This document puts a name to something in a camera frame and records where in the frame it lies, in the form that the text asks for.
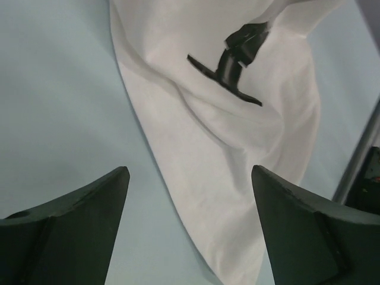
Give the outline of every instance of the wrinkle in cloth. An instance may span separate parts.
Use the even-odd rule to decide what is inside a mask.
[[[341,0],[289,5],[272,22],[239,89],[243,102],[200,74],[224,40],[271,0],[111,0],[119,69],[140,124],[195,246],[225,285],[255,284],[265,249],[251,183],[263,165],[298,184],[319,124],[307,34]]]

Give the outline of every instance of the white fabric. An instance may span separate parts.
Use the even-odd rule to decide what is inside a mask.
[[[225,285],[255,284],[261,266],[252,166],[293,183],[304,174],[320,113],[306,35],[340,2],[297,3],[276,18],[239,83],[259,107],[204,77],[186,56],[216,69],[227,36],[254,23],[271,0],[111,1],[134,109],[186,230]]]

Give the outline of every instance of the black bracket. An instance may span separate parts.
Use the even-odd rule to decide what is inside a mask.
[[[219,60],[216,71],[208,69],[191,55],[188,61],[209,79],[218,82],[243,101],[262,106],[258,99],[244,94],[238,89],[238,82],[243,67],[250,65],[268,36],[268,23],[245,24],[226,39],[227,48]]]

